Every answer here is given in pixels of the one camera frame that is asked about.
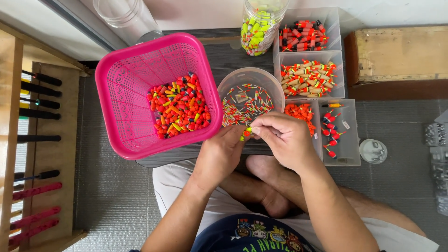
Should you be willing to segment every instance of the wooden rack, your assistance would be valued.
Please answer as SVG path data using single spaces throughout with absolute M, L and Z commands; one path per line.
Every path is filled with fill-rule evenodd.
M 61 252 L 87 235 L 84 230 L 73 230 L 73 193 L 79 76 L 87 76 L 91 72 L 67 55 L 1 22 L 0 44 L 0 251 Z M 17 248 L 11 248 L 8 243 L 22 69 L 62 80 L 60 87 L 40 83 L 35 79 L 32 83 L 63 93 L 59 98 L 31 93 L 31 99 L 46 99 L 61 104 L 57 112 L 34 104 L 30 105 L 31 109 L 60 113 L 61 119 L 30 118 L 28 134 L 60 135 L 61 141 L 28 143 L 25 175 L 37 175 L 49 168 L 58 169 L 60 175 L 45 180 L 27 180 L 25 190 L 54 182 L 61 182 L 63 187 L 23 200 L 23 217 L 53 206 L 60 206 L 61 211 L 41 222 L 23 227 L 21 232 L 54 217 L 59 218 L 59 224 L 23 240 Z

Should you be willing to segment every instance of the clear jar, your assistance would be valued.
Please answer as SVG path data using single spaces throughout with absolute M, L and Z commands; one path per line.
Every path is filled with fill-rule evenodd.
M 94 0 L 93 6 L 128 45 L 163 36 L 143 0 Z
M 241 46 L 251 56 L 267 52 L 278 29 L 289 0 L 244 0 Z

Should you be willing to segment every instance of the person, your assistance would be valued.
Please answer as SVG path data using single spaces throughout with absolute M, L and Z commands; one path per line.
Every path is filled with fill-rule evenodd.
M 251 127 L 274 154 L 247 158 L 247 169 L 259 180 L 234 171 L 246 126 L 221 129 L 203 142 L 196 161 L 153 169 L 162 219 L 141 252 L 437 250 L 405 215 L 337 186 L 304 121 L 272 112 Z M 271 217 L 241 202 L 260 203 Z M 305 213 L 282 218 L 293 207 Z

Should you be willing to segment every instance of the gray floor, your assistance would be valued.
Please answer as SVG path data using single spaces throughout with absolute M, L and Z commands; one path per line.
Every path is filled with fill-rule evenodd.
M 359 138 L 382 141 L 380 165 L 329 168 L 340 185 L 383 201 L 414 220 L 448 252 L 448 217 L 435 209 L 429 148 L 422 124 L 448 109 L 448 100 L 357 102 Z M 78 111 L 76 228 L 90 231 L 68 251 L 139 249 L 160 220 L 151 170 L 120 158 L 108 143 L 94 78 L 82 78 Z

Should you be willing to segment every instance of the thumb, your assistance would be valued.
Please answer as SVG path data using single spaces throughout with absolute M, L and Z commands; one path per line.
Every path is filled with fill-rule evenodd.
M 252 127 L 252 132 L 261 137 L 271 149 L 275 148 L 278 145 L 278 142 L 281 141 L 277 135 L 264 126 Z

